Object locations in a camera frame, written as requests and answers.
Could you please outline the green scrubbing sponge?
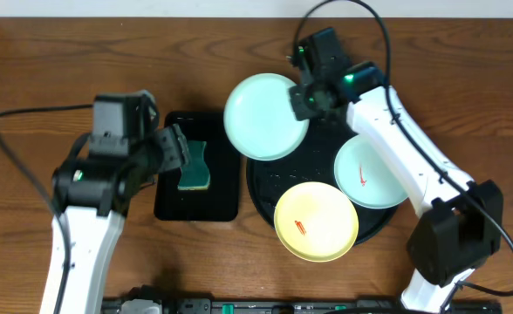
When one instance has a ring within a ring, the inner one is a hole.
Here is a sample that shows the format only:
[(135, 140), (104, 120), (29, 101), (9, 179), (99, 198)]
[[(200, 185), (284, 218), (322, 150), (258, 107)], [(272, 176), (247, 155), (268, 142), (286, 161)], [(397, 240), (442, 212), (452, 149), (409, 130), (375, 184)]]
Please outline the green scrubbing sponge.
[(181, 167), (181, 178), (177, 189), (180, 191), (206, 190), (210, 185), (210, 172), (204, 160), (206, 141), (188, 141), (190, 161)]

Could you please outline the mint green plate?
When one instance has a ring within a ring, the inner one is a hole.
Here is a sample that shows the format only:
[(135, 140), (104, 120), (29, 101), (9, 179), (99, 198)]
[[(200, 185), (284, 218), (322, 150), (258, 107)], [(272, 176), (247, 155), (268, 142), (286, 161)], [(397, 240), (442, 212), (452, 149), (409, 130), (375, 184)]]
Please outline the mint green plate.
[(253, 160), (278, 160), (302, 143), (309, 121), (298, 120), (289, 89), (295, 83), (275, 73), (260, 73), (238, 84), (228, 97), (223, 123), (231, 144)]
[(353, 136), (339, 149), (333, 172), (339, 189), (361, 207), (391, 208), (407, 198), (401, 184), (361, 135)]

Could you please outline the yellow plate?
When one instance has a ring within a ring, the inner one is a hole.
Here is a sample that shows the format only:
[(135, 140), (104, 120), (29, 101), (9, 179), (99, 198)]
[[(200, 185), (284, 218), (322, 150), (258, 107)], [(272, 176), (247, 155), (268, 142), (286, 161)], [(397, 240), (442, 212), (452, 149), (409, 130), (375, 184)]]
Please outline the yellow plate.
[(274, 227), (293, 255), (314, 263), (342, 257), (357, 241), (359, 218), (349, 198), (322, 182), (289, 188), (275, 207)]

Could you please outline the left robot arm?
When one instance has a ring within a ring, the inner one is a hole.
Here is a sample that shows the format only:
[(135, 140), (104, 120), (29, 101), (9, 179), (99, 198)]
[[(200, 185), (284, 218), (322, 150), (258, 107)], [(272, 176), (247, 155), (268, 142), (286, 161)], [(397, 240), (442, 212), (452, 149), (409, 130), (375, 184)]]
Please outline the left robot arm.
[(188, 163), (178, 125), (137, 133), (88, 133), (53, 176), (62, 213), (51, 226), (43, 313), (98, 313), (132, 198), (153, 176)]

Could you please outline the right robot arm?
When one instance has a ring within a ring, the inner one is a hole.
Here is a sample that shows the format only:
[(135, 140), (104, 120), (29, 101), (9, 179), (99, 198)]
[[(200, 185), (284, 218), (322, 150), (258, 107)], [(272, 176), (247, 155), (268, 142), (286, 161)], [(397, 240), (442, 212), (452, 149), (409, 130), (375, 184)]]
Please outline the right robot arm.
[(500, 249), (503, 194), (493, 181), (476, 183), (413, 121), (374, 63), (298, 61), (300, 84), (290, 89), (297, 119), (344, 113), (400, 182), (419, 217), (407, 242), (414, 264), (400, 302), (409, 311), (441, 313), (475, 269)]

